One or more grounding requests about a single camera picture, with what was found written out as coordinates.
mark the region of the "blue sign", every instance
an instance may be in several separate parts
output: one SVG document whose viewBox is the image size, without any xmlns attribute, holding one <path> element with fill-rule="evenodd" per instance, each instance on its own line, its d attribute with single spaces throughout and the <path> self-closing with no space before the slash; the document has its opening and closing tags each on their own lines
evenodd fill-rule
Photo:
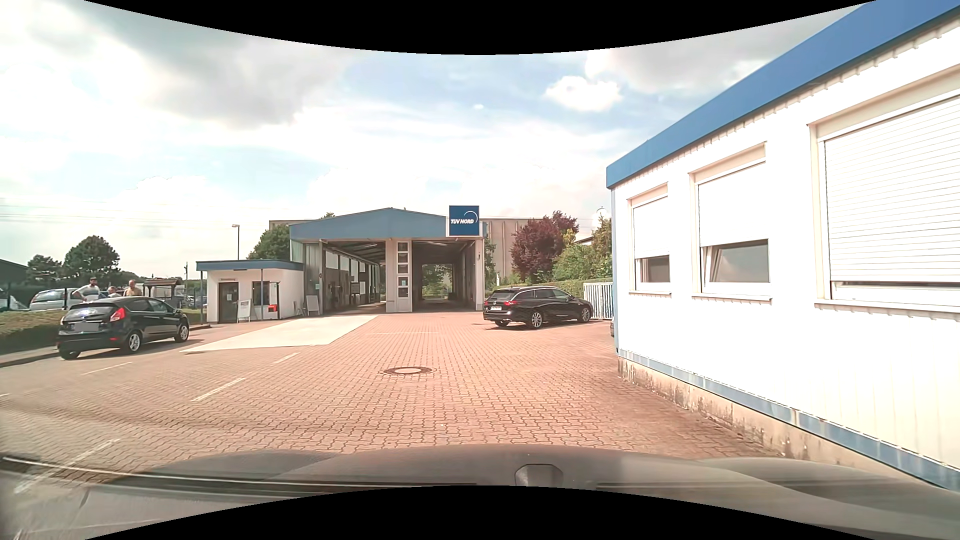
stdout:
<svg viewBox="0 0 960 540">
<path fill-rule="evenodd" d="M 481 236 L 480 207 L 450 207 L 447 236 Z"/>
</svg>

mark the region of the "white roller shutter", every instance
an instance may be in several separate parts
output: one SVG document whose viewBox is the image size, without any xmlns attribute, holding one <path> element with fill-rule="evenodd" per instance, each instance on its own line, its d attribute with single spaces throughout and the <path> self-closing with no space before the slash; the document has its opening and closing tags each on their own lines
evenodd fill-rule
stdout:
<svg viewBox="0 0 960 540">
<path fill-rule="evenodd" d="M 769 238 L 766 171 L 759 163 L 697 186 L 701 246 Z"/>
<path fill-rule="evenodd" d="M 960 282 L 960 98 L 823 145 L 830 279 Z"/>
<path fill-rule="evenodd" d="M 634 258 L 667 255 L 669 227 L 666 197 L 634 208 Z"/>
</svg>

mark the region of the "metal gate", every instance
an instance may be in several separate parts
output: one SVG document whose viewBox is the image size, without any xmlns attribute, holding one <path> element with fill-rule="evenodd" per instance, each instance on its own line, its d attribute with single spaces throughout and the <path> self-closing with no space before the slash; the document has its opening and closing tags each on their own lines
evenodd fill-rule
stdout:
<svg viewBox="0 0 960 540">
<path fill-rule="evenodd" d="M 613 319 L 613 282 L 584 283 L 584 300 L 593 304 L 594 319 Z"/>
</svg>

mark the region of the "street lamp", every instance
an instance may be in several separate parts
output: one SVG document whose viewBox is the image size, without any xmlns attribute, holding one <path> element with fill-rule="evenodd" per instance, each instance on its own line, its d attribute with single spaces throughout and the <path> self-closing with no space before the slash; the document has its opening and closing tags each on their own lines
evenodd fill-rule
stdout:
<svg viewBox="0 0 960 540">
<path fill-rule="evenodd" d="M 240 226 L 234 223 L 230 225 L 231 227 L 236 227 L 237 229 L 237 260 L 240 260 Z"/>
</svg>

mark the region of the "white road marking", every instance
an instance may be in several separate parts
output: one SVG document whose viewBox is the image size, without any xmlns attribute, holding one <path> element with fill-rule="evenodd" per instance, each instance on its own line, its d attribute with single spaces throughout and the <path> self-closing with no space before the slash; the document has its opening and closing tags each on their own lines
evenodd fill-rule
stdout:
<svg viewBox="0 0 960 540">
<path fill-rule="evenodd" d="M 192 401 L 192 402 L 199 402 L 199 401 L 205 400 L 206 398 L 209 398 L 209 397 L 212 396 L 213 394 L 216 394 L 217 392 L 219 392 L 219 391 L 221 391 L 221 390 L 226 390 L 227 388 L 230 388 L 231 386 L 233 386 L 233 385 L 236 384 L 237 382 L 240 382 L 241 380 L 244 380 L 244 379 L 246 379 L 246 377 L 241 377 L 240 379 L 231 380 L 231 381 L 228 382 L 227 384 L 224 384 L 223 386 L 220 386 L 220 387 L 218 387 L 218 388 L 214 388 L 214 389 L 210 390 L 209 392 L 203 394 L 202 396 L 197 396 L 196 398 L 194 398 L 194 399 L 192 399 L 192 400 L 190 400 L 190 401 Z"/>
<path fill-rule="evenodd" d="M 93 370 L 93 371 L 88 371 L 88 372 L 86 372 L 86 373 L 81 373 L 81 375 L 90 375 L 91 373 L 97 373 L 98 371 L 104 371 L 104 370 L 106 370 L 106 369 L 113 369 L 113 368 L 115 368 L 115 367 L 125 366 L 125 365 L 127 365 L 127 364 L 132 364 L 132 363 L 133 363 L 133 362 L 124 362 L 124 363 L 122 363 L 122 364 L 117 364 L 117 365 L 114 365 L 114 366 L 102 367 L 102 368 L 100 368 L 100 369 L 95 369 L 95 370 Z"/>
<path fill-rule="evenodd" d="M 91 455 L 94 455 L 94 454 L 100 452 L 100 451 L 103 450 L 104 448 L 112 445 L 113 443 L 115 443 L 115 442 L 117 442 L 117 441 L 119 441 L 119 440 L 120 440 L 120 439 L 110 439 L 109 441 L 107 441 L 107 442 L 105 442 L 105 443 L 102 443 L 102 444 L 100 444 L 100 445 L 98 445 L 98 446 L 96 446 L 96 447 L 94 447 L 94 448 L 92 448 L 92 449 L 90 449 L 90 450 L 82 453 L 82 454 L 77 455 L 76 457 L 74 457 L 73 459 L 71 459 L 69 462 L 63 464 L 63 465 L 60 466 L 60 467 L 51 467 L 46 473 L 43 473 L 42 475 L 37 475 L 37 476 L 33 477 L 32 479 L 24 480 L 24 481 L 18 483 L 18 484 L 16 485 L 16 487 L 14 487 L 13 493 L 14 493 L 14 494 L 17 494 L 17 495 L 19 495 L 19 494 L 21 494 L 21 493 L 24 493 L 24 492 L 26 492 L 27 490 L 29 490 L 30 488 L 34 487 L 38 482 L 50 478 L 52 475 L 54 475 L 54 474 L 57 472 L 58 469 L 68 469 L 68 468 L 72 467 L 73 465 L 76 465 L 78 461 L 80 461 L 80 460 L 82 460 L 82 459 L 86 459 L 86 458 L 90 457 Z"/>
<path fill-rule="evenodd" d="M 279 364 L 279 363 L 282 362 L 283 360 L 289 360 L 290 358 L 292 358 L 292 357 L 294 357 L 294 356 L 296 356 L 296 355 L 299 355 L 299 354 L 300 354 L 300 353 L 291 353 L 290 355 L 284 356 L 283 358 L 277 360 L 276 362 L 274 362 L 274 364 Z"/>
</svg>

